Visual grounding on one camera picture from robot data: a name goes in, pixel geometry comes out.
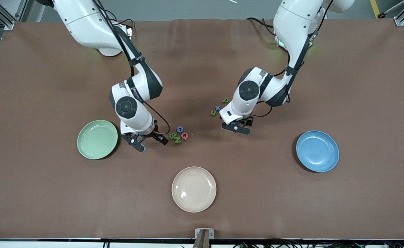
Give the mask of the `green plate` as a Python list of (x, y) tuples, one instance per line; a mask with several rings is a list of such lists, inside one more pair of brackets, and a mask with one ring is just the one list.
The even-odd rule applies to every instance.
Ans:
[(106, 120), (96, 120), (82, 128), (76, 146), (79, 153), (87, 159), (103, 159), (115, 149), (118, 137), (114, 124)]

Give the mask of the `blue plate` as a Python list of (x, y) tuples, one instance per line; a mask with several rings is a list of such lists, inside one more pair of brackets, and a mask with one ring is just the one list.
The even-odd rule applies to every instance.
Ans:
[(301, 164), (316, 173), (331, 171), (340, 159), (336, 141), (327, 133), (318, 130), (301, 134), (295, 151)]

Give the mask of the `beige plate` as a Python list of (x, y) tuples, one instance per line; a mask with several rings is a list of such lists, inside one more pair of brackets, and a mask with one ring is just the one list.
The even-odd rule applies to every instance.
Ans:
[(172, 183), (175, 204), (189, 213), (207, 210), (214, 202), (217, 185), (214, 176), (205, 168), (191, 166), (182, 169)]

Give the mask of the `black stand foot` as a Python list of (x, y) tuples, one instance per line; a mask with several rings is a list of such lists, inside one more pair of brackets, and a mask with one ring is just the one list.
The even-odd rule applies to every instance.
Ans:
[(404, 5), (404, 0), (376, 0), (379, 7), (377, 18), (385, 18), (387, 14), (396, 12)]

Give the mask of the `brown table cover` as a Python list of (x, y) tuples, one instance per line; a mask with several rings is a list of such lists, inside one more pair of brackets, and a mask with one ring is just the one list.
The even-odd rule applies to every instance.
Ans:
[[(0, 42), (0, 238), (404, 239), (404, 28), (389, 19), (326, 20), (293, 82), (291, 102), (254, 120), (249, 135), (210, 113), (247, 69), (279, 73), (287, 56), (249, 20), (137, 22), (134, 43), (164, 89), (150, 101), (180, 144), (124, 140), (106, 159), (79, 154), (93, 120), (119, 123), (111, 87), (123, 55), (78, 44), (63, 23), (16, 23)], [(337, 143), (329, 172), (299, 161), (301, 134)], [(172, 183), (209, 171), (217, 193), (181, 210)]]

